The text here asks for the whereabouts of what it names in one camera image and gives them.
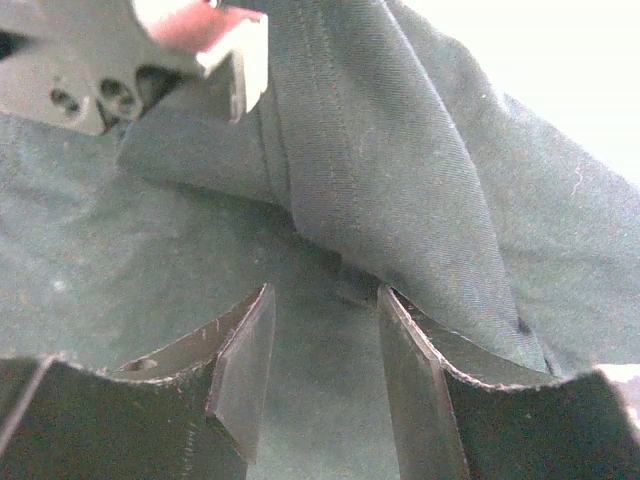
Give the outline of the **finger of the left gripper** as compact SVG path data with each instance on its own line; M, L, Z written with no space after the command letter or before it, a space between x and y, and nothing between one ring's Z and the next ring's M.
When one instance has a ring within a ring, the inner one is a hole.
M87 135L158 105L237 122L267 89L268 30L223 1L5 1L1 110Z

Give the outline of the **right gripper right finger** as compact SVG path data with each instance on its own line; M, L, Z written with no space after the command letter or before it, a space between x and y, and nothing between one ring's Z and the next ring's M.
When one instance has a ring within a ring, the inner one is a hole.
M470 479L452 386L523 389L547 383L548 375L494 355L429 318L416 322L387 285L378 288L377 312L400 477Z

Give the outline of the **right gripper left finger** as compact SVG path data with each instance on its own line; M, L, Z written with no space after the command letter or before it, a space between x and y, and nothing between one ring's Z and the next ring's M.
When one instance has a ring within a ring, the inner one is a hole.
M174 383L212 369L201 410L220 424L231 446L256 461L275 330L275 289L264 284L222 316L175 342L130 361L117 379Z

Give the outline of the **black t shirt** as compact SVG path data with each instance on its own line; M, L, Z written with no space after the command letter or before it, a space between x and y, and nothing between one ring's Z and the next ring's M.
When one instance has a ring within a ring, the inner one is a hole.
M399 1L269 20L237 122L158 105L100 135L1 110L5 479L402 479L377 292L548 382L451 397L470 479L639 475L639 191ZM264 284L256 461L126 363Z

